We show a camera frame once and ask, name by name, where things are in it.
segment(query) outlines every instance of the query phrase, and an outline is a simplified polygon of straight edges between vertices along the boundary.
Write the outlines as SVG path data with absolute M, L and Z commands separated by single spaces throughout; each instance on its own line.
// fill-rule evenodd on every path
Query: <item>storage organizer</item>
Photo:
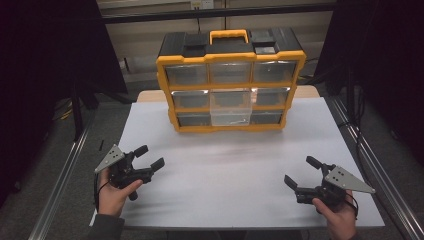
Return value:
M 158 80 L 178 132 L 282 129 L 306 55 L 290 28 L 168 33 Z

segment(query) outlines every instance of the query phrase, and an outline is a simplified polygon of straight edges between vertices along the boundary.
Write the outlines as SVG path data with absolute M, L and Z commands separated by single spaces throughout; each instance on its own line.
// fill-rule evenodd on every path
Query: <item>hand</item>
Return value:
M 351 190 L 347 190 L 346 193 L 352 196 Z M 353 200 L 349 195 L 346 195 L 346 201 L 352 203 Z M 356 234 L 356 217 L 352 207 L 343 203 L 340 209 L 333 212 L 318 198 L 314 198 L 312 203 L 327 219 L 327 229 L 332 240 L 351 239 Z
M 137 180 L 123 189 L 113 187 L 108 183 L 109 169 L 100 174 L 100 186 L 106 184 L 99 193 L 99 214 L 119 217 L 128 195 L 136 191 L 143 181 Z

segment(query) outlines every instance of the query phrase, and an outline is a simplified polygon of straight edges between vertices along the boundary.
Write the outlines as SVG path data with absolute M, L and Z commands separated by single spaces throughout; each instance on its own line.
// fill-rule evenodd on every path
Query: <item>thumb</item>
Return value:
M 314 198 L 312 199 L 312 203 L 317 208 L 317 210 L 324 215 L 325 218 L 327 218 L 328 221 L 334 222 L 336 219 L 336 215 L 334 214 L 331 209 L 327 207 L 320 199 Z
M 128 185 L 125 188 L 123 188 L 121 190 L 121 192 L 125 196 L 128 196 L 131 193 L 135 192 L 142 184 L 143 184 L 143 181 L 141 181 L 141 180 L 134 181 L 130 185 Z

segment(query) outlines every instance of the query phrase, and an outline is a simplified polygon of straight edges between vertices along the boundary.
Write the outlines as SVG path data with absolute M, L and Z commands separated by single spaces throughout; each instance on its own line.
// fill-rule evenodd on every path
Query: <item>metal bracket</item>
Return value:
M 366 183 L 355 177 L 352 173 L 344 168 L 335 167 L 326 177 L 325 181 L 336 185 L 342 189 L 349 189 L 358 192 L 375 193 L 375 189 L 368 186 Z
M 94 169 L 94 173 L 99 173 L 103 169 L 111 166 L 112 164 L 118 162 L 119 160 L 123 159 L 125 157 L 125 154 L 119 149 L 116 144 L 113 144 L 112 148 L 109 150 L 107 155 L 103 158 L 103 160 L 100 162 L 99 166 L 97 166 L 96 169 Z

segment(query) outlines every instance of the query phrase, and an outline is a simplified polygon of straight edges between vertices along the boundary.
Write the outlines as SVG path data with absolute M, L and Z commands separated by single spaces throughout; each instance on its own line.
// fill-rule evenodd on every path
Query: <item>white tabletop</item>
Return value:
M 316 187 L 322 174 L 306 163 L 310 155 L 361 178 L 323 98 L 293 100 L 282 131 L 178 133 L 166 102 L 134 103 L 119 147 L 148 145 L 135 169 L 164 157 L 152 182 L 127 201 L 128 227 L 148 229 L 295 229 L 322 227 L 312 205 L 298 204 L 284 182 Z M 358 227 L 384 226 L 369 194 L 354 192 Z

